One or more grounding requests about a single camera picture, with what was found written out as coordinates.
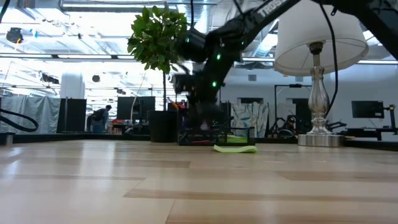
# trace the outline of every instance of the ceiling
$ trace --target ceiling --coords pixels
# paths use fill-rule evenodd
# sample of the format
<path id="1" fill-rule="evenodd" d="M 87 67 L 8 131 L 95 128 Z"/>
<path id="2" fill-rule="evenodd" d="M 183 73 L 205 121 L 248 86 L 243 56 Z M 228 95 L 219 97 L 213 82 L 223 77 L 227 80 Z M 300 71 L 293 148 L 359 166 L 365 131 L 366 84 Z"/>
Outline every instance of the ceiling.
<path id="1" fill-rule="evenodd" d="M 168 0 L 171 10 L 191 15 L 190 1 Z M 194 0 L 195 28 L 200 32 L 208 32 L 222 26 L 228 19 L 239 13 L 232 0 Z M 250 9 L 261 1 L 240 0 L 242 9 Z M 19 54 L 90 54 L 90 55 L 127 55 L 127 38 L 132 34 L 131 24 L 135 15 L 144 6 L 164 7 L 164 2 L 136 0 L 12 0 L 2 24 L 0 25 L 0 52 Z M 24 42 L 13 44 L 6 40 L 5 35 L 11 27 L 23 30 Z M 390 57 L 388 51 L 373 37 L 372 33 L 363 29 L 364 36 L 371 46 L 367 59 L 383 59 Z M 269 24 L 256 37 L 255 41 L 244 51 L 244 57 L 273 57 L 277 45 L 277 20 Z M 259 63 L 245 63 L 232 68 L 226 83 L 234 83 L 241 74 L 256 73 L 258 85 L 266 83 L 291 82 L 292 77 L 267 69 Z M 84 74 L 88 99 L 94 100 L 93 105 L 102 106 L 110 98 L 118 96 L 113 88 L 125 89 L 127 95 L 135 95 L 136 89 L 142 84 L 139 95 L 159 97 L 161 104 L 162 78 L 160 72 L 144 72 L 143 66 L 136 62 L 67 62 L 46 60 L 22 60 L 17 58 L 0 59 L 2 85 L 43 86 L 42 88 L 10 88 L 15 94 L 31 95 L 59 94 L 59 85 L 46 88 L 40 81 L 41 75 L 48 74 L 62 81 L 62 73 L 75 69 Z M 100 75 L 101 82 L 91 81 L 93 75 Z M 167 94 L 174 96 L 171 84 L 167 84 Z"/>

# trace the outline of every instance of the table lamp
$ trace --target table lamp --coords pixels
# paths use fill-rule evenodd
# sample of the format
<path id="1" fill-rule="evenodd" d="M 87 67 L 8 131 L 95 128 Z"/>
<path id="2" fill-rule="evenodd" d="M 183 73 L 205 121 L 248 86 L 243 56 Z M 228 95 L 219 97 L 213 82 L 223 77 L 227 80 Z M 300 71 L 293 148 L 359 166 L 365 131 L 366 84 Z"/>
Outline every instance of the table lamp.
<path id="1" fill-rule="evenodd" d="M 335 33 L 338 70 L 359 62 L 369 51 L 359 21 L 354 16 L 324 6 Z M 320 5 L 302 0 L 279 18 L 275 70 L 290 76 L 312 76 L 308 105 L 313 128 L 298 136 L 301 146 L 339 147 L 343 136 L 326 128 L 325 115 L 329 97 L 323 84 L 323 74 L 335 71 L 331 32 Z"/>

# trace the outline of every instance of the computer monitor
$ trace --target computer monitor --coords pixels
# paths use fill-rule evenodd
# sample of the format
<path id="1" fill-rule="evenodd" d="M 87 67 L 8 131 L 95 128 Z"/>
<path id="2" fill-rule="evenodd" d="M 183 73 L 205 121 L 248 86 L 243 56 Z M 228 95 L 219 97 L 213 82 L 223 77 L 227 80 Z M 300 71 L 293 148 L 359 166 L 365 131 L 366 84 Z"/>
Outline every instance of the computer monitor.
<path id="1" fill-rule="evenodd" d="M 352 101 L 353 118 L 384 118 L 383 101 Z"/>
<path id="2" fill-rule="evenodd" d="M 167 111 L 177 111 L 172 103 L 167 103 Z"/>
<path id="3" fill-rule="evenodd" d="M 130 119 L 131 106 L 133 101 L 134 101 L 134 96 L 118 97 L 118 111 L 117 111 L 118 119 Z M 136 117 L 139 114 L 139 108 L 141 106 L 142 119 L 147 119 L 147 112 L 150 110 L 155 110 L 155 97 L 138 96 L 135 105 L 136 106 L 133 108 L 132 115 Z"/>

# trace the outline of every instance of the potted plant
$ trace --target potted plant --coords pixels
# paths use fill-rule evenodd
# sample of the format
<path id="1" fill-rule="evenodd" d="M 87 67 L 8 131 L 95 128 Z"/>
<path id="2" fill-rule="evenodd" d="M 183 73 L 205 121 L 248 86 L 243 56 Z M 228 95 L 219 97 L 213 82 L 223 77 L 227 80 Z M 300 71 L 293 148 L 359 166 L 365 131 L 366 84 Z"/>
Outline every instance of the potted plant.
<path id="1" fill-rule="evenodd" d="M 133 31 L 129 38 L 127 51 L 145 64 L 145 70 L 159 70 L 163 73 L 163 111 L 148 111 L 151 141 L 174 142 L 177 139 L 177 114 L 166 111 L 166 75 L 177 71 L 173 64 L 180 57 L 174 50 L 175 39 L 187 30 L 187 18 L 184 13 L 153 6 L 144 7 L 142 15 L 136 16 L 131 25 Z"/>

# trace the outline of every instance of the lamp stand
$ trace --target lamp stand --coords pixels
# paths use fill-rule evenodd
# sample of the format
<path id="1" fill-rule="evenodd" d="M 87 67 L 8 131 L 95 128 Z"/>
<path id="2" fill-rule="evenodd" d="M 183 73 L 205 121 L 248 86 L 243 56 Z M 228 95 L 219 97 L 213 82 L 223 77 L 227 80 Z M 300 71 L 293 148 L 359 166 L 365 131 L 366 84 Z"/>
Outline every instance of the lamp stand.
<path id="1" fill-rule="evenodd" d="M 308 45 L 313 55 L 313 65 L 311 68 L 312 89 L 308 106 L 312 112 L 312 130 L 307 134 L 298 136 L 300 146 L 317 147 L 341 147 L 344 137 L 335 135 L 326 128 L 325 115 L 329 108 L 329 96 L 323 84 L 324 68 L 320 65 L 320 53 L 323 42 L 315 42 Z"/>

